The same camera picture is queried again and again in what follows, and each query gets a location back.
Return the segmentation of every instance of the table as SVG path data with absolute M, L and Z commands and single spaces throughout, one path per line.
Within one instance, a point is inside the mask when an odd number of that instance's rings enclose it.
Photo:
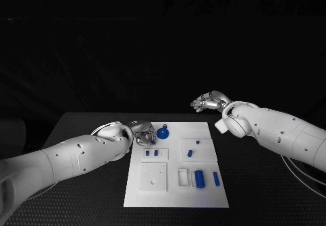
M 218 112 L 67 113 L 44 148 L 90 134 L 113 121 L 139 119 L 208 122 L 230 208 L 124 208 L 129 153 L 90 173 L 61 181 L 26 201 L 6 226 L 326 225 L 326 199 L 303 186 L 280 155 L 261 147 L 253 137 L 220 133 L 214 126 L 221 119 Z

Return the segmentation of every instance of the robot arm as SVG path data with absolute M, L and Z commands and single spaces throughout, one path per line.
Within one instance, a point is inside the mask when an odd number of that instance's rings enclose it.
M 57 182 L 80 176 L 119 160 L 133 143 L 155 144 L 150 122 L 113 122 L 93 133 L 52 147 L 0 160 L 0 226 L 23 201 Z
M 326 172 L 326 131 L 290 114 L 260 108 L 256 104 L 231 101 L 214 91 L 192 103 L 196 112 L 218 109 L 222 119 L 215 123 L 221 133 L 257 139 L 273 152 L 310 164 Z

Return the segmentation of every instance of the dark wall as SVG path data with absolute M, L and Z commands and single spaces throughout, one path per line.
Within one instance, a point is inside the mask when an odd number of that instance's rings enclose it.
M 71 111 L 192 113 L 191 101 L 218 90 L 322 127 L 322 4 L 48 0 L 15 9 L 12 1 L 0 20 L 0 114 L 51 131 Z

